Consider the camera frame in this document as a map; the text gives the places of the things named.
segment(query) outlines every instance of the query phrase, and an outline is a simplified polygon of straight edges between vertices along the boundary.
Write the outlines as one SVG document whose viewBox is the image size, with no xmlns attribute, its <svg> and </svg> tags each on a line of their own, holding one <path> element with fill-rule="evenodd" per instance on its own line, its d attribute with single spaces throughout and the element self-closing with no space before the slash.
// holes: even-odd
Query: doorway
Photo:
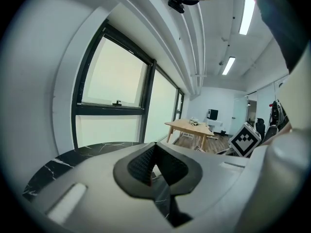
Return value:
<svg viewBox="0 0 311 233">
<path fill-rule="evenodd" d="M 256 111 L 257 111 L 257 102 L 249 100 L 246 122 L 250 124 L 253 128 L 255 127 Z"/>
<path fill-rule="evenodd" d="M 234 99 L 233 115 L 229 135 L 235 135 L 247 118 L 247 96 Z"/>
</svg>

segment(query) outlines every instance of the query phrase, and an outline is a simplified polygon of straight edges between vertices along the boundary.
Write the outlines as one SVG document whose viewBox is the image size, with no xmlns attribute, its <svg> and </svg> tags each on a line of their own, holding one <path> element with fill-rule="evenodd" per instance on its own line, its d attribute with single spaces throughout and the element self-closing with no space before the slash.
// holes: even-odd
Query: television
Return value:
<svg viewBox="0 0 311 233">
<path fill-rule="evenodd" d="M 217 116 L 218 116 L 218 110 L 211 110 L 209 109 L 207 111 L 207 118 L 210 120 L 217 120 Z"/>
</svg>

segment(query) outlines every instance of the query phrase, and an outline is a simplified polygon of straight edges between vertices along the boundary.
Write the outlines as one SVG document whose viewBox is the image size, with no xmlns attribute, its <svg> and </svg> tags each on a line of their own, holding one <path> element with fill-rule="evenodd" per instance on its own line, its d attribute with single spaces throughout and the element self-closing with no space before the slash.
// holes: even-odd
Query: window handle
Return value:
<svg viewBox="0 0 311 233">
<path fill-rule="evenodd" d="M 121 100 L 117 100 L 117 103 L 112 103 L 112 105 L 115 105 L 115 106 L 122 106 L 122 104 L 120 103 Z"/>
</svg>

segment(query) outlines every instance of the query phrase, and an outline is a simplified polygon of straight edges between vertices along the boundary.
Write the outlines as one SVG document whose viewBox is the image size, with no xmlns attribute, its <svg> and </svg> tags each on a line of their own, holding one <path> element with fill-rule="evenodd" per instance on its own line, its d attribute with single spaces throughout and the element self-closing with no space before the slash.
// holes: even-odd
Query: black marble surface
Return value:
<svg viewBox="0 0 311 233">
<path fill-rule="evenodd" d="M 49 183 L 80 164 L 82 161 L 101 154 L 110 153 L 123 148 L 138 145 L 138 142 L 109 142 L 71 150 L 47 162 L 28 182 L 23 196 L 32 199 Z"/>
<path fill-rule="evenodd" d="M 47 162 L 42 168 L 39 169 L 39 171 L 30 179 L 25 187 L 23 196 L 27 200 L 32 201 L 45 186 L 74 168 L 76 165 L 80 164 L 82 161 L 93 156 L 110 153 L 139 144 L 140 143 L 138 142 L 101 143 L 61 154 L 53 160 Z M 155 205 L 162 215 L 167 218 L 170 212 L 169 186 L 165 182 L 162 175 L 156 176 L 155 173 L 152 172 L 151 179 L 155 195 Z"/>
</svg>

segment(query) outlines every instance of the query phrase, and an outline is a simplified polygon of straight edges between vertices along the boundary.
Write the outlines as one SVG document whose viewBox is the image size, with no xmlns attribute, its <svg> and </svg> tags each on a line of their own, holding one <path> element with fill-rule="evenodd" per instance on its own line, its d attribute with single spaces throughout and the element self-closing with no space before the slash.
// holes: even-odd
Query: wooden table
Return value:
<svg viewBox="0 0 311 233">
<path fill-rule="evenodd" d="M 193 126 L 189 123 L 189 119 L 180 119 L 176 120 L 174 122 L 166 122 L 166 125 L 170 125 L 169 134 L 167 136 L 167 141 L 169 142 L 169 139 L 171 137 L 171 134 L 173 133 L 173 130 L 179 130 L 181 132 L 194 134 L 202 137 L 202 144 L 201 149 L 203 149 L 203 146 L 205 144 L 205 140 L 207 136 L 214 135 L 213 132 L 209 130 L 208 125 L 206 123 L 201 123 L 197 126 Z"/>
</svg>

